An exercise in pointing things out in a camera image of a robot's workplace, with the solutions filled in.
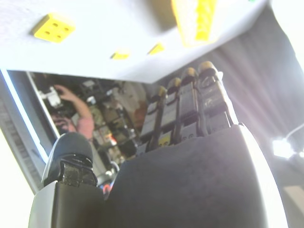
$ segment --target person's hand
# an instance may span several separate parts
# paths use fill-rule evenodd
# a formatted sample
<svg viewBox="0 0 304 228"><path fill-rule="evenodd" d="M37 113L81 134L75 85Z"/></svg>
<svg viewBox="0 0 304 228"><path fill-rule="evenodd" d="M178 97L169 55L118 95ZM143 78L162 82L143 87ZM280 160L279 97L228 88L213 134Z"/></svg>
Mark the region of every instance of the person's hand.
<svg viewBox="0 0 304 228"><path fill-rule="evenodd" d="M59 90L61 93L59 93L59 96L61 99L66 101L74 101L77 99L77 96L73 94L69 89L65 88L62 85L54 85L56 90Z"/></svg>

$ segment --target person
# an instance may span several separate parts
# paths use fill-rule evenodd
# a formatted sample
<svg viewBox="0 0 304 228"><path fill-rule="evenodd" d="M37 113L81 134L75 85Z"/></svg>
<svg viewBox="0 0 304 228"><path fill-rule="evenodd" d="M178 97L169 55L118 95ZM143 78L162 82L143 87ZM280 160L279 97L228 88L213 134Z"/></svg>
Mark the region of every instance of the person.
<svg viewBox="0 0 304 228"><path fill-rule="evenodd" d="M66 117L58 114L52 115L52 119L59 130L59 133L78 132L91 141L93 138L94 121L87 104L66 87L62 85L54 85L54 87L59 91L59 96L62 100L72 102L79 115L76 126L74 126L73 122Z"/></svg>

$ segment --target person's arm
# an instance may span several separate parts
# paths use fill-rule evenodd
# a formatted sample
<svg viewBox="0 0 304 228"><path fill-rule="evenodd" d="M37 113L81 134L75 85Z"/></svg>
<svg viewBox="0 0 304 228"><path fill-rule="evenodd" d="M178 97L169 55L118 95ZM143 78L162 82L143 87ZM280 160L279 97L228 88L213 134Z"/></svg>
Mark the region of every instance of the person's arm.
<svg viewBox="0 0 304 228"><path fill-rule="evenodd" d="M62 94L60 95L60 98L66 101L70 101L73 103L77 113L81 118L90 118L93 119L91 111L89 107L86 105L86 103L81 100L79 97L77 97L73 92L71 92L69 89L65 88L64 86L55 85L54 86L57 90L60 90Z"/></svg>

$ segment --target pink shirt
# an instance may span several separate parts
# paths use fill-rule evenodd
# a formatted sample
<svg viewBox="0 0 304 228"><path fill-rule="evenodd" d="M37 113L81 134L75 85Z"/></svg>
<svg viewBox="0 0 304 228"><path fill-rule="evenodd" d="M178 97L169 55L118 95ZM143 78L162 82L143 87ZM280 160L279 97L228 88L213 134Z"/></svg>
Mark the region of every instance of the pink shirt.
<svg viewBox="0 0 304 228"><path fill-rule="evenodd" d="M90 140L93 138L94 121L92 118L80 117L75 127L70 119L52 115L52 119L56 127L60 127L68 132L78 132L82 134L86 139Z"/></svg>

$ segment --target ceiling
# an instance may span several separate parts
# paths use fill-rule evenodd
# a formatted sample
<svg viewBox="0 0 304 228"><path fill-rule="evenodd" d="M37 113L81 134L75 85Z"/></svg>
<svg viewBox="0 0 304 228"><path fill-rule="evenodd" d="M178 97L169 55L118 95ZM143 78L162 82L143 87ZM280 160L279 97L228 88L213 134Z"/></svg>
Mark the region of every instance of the ceiling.
<svg viewBox="0 0 304 228"><path fill-rule="evenodd" d="M184 48L170 0L0 0L0 67L152 83L249 29L266 2L218 0L217 41ZM50 12L76 25L60 44L30 33ZM147 55L157 42L165 50ZM130 49L130 57L111 59L118 48Z"/></svg>

